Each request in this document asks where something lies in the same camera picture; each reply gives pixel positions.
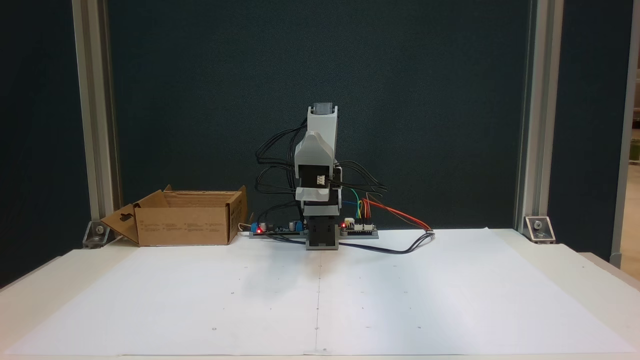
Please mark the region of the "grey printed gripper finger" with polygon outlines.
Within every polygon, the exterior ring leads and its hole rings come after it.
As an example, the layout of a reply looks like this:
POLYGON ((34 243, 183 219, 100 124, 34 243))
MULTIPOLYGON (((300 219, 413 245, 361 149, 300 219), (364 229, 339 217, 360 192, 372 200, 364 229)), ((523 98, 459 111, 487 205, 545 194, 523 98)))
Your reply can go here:
POLYGON ((334 161, 333 148, 318 131, 307 131, 295 146, 294 164, 296 166, 332 166, 334 161))

